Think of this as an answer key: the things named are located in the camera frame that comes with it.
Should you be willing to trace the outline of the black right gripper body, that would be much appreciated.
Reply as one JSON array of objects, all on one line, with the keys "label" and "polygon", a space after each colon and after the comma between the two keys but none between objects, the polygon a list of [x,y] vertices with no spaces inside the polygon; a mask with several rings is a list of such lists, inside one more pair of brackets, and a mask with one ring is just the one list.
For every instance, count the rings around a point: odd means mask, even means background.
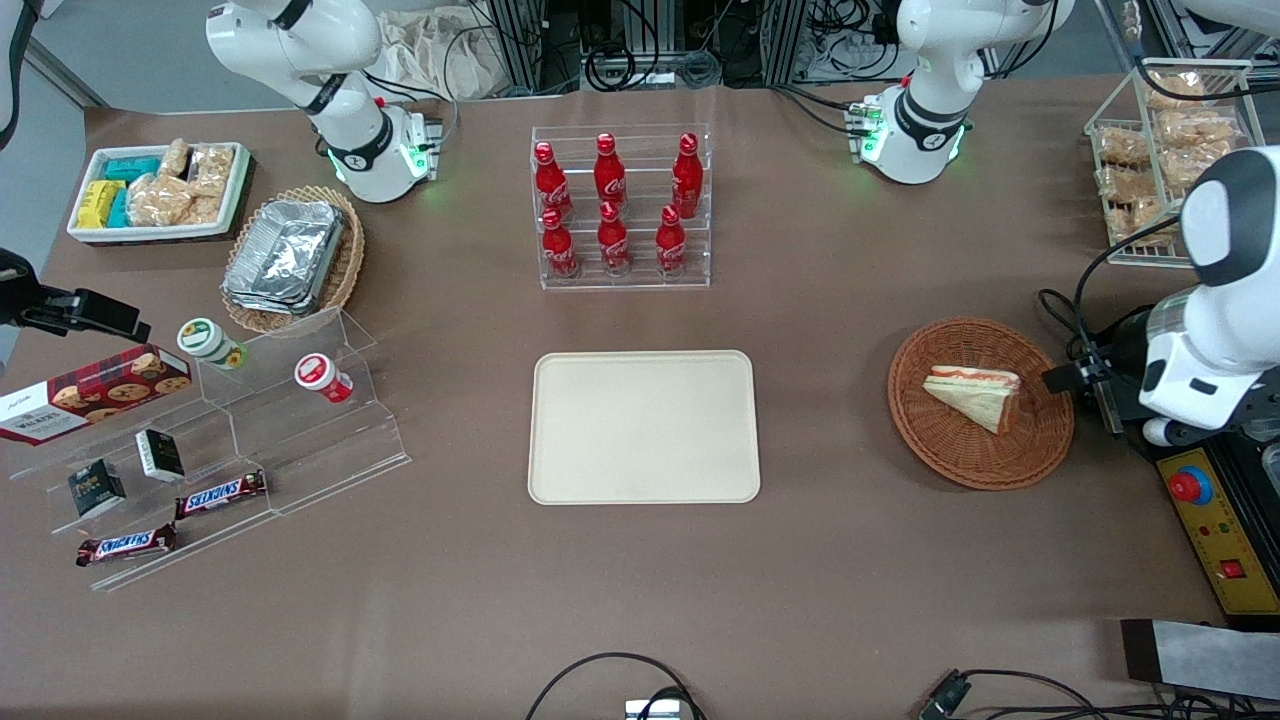
[{"label": "black right gripper body", "polygon": [[44,307],[45,292],[23,256],[1,249],[1,323],[28,327],[28,315]]}]

